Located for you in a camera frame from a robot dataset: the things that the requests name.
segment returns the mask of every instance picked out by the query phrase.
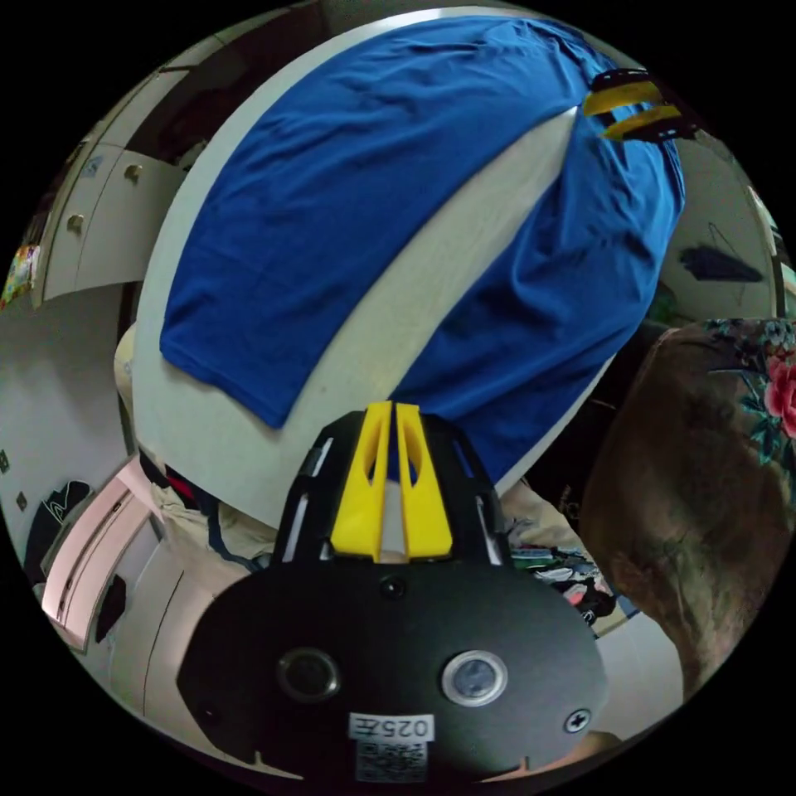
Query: white cabinet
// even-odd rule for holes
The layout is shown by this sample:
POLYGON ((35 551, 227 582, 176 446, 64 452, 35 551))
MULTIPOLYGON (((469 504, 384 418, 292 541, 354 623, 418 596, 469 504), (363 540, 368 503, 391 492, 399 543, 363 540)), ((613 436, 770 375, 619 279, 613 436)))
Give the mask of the white cabinet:
POLYGON ((45 300, 77 289, 80 256, 88 229, 105 183, 121 154, 119 147, 108 144, 101 143, 94 147, 75 180, 63 210, 57 218, 51 219, 50 223, 56 225, 52 245, 40 253, 36 277, 46 280, 45 300))
POLYGON ((183 179, 185 172, 176 166, 120 154, 85 233, 74 290, 143 279, 183 179))
POLYGON ((187 71, 182 70, 155 73, 116 114, 102 134, 102 143, 126 147, 133 134, 152 112, 152 108, 158 105, 186 74, 187 71))

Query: floral fabric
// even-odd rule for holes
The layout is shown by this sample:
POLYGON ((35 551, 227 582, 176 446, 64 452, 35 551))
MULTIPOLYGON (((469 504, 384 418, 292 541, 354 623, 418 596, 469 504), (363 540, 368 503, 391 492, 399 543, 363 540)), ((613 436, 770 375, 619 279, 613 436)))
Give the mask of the floral fabric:
POLYGON ((761 466, 779 466, 796 506, 796 322, 722 319, 705 324, 727 362, 710 373, 734 373, 745 431, 761 466))

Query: t-shirt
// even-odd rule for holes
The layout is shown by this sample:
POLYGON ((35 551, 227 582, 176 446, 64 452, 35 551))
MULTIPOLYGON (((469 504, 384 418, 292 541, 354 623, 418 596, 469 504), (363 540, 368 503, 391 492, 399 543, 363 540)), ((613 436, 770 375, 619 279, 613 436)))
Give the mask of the t-shirt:
MULTIPOLYGON (((615 66, 567 27, 505 17, 422 22, 326 61, 263 114, 208 193, 163 356, 281 428, 423 224, 615 66)), ((495 481, 640 324, 682 210, 673 145, 612 143, 605 126, 579 114, 560 176, 384 396, 460 425, 495 481)))

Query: white table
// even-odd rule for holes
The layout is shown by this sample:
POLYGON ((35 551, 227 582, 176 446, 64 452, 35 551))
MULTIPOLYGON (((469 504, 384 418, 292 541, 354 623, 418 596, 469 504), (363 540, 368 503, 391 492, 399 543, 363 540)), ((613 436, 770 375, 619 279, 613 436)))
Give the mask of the white table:
MULTIPOLYGON (((517 141, 429 220, 340 329, 279 431, 163 360, 158 342, 182 248, 227 159, 291 86, 330 57, 380 33, 428 19, 472 15, 537 16, 482 7, 414 12, 323 43, 284 67, 226 121, 189 172, 163 222, 138 306, 133 381, 137 435, 186 478, 261 522, 279 525, 289 486, 321 428, 348 411, 387 398, 447 312, 509 244, 561 170, 575 109, 517 141)), ((541 456, 602 372, 561 422, 500 478, 500 494, 541 456)))

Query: colorful poster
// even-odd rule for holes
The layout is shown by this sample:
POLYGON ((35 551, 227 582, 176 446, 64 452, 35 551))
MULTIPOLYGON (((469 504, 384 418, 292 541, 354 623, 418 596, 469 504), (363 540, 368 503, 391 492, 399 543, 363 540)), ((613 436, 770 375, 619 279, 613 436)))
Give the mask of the colorful poster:
POLYGON ((0 312, 14 299, 28 293, 36 276, 36 262, 39 256, 38 246, 20 246, 11 263, 11 268, 0 294, 0 312))

